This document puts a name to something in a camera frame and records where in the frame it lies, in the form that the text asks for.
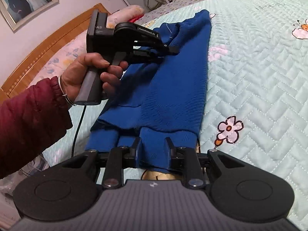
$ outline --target finger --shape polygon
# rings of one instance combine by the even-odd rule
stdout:
[[[118,87],[121,84],[118,77],[116,77],[113,74],[109,74],[107,72],[103,72],[100,75],[100,79],[102,80],[102,82],[108,82],[110,85],[115,86],[115,87]]]
[[[110,63],[99,54],[99,53],[87,53],[77,57],[76,61],[83,66],[95,66],[98,69],[107,68]]]
[[[128,62],[127,61],[121,61],[120,67],[125,71],[128,68]]]
[[[109,74],[113,74],[115,75],[116,77],[118,77],[119,79],[122,77],[123,75],[123,69],[120,67],[120,66],[109,66],[107,68],[107,72]]]
[[[111,86],[108,82],[103,84],[103,90],[106,92],[108,98],[113,97],[116,92],[116,88]]]

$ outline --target wooden headboard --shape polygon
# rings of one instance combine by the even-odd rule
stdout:
[[[48,60],[63,46],[88,28],[92,11],[110,14],[99,3],[59,28],[37,46],[14,70],[0,89],[0,104],[24,91]]]

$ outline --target pillow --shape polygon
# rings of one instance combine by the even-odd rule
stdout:
[[[129,21],[143,13],[144,10],[142,7],[138,5],[130,5],[110,15],[107,19],[107,27],[114,28],[118,23]],[[86,35],[87,31],[82,32],[54,54],[54,56],[39,71],[36,77],[34,77],[29,86],[36,84],[44,78],[60,76],[79,55],[87,53]]]
[[[29,86],[34,85],[38,81],[45,78],[51,79],[54,76],[60,76],[79,55],[87,53],[86,35],[87,31],[85,30],[75,39],[58,50],[58,52],[54,54],[53,57],[38,72]]]

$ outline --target red sleeve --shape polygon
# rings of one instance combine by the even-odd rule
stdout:
[[[32,161],[72,127],[58,78],[44,79],[0,106],[0,178]]]

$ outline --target hand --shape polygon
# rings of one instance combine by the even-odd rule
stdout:
[[[77,57],[61,76],[61,87],[71,102],[74,102],[78,96],[89,66],[107,69],[100,78],[103,82],[103,90],[110,98],[114,96],[116,88],[120,85],[120,78],[123,71],[127,69],[128,63],[121,61],[119,66],[110,66],[110,63],[98,53],[88,53]]]

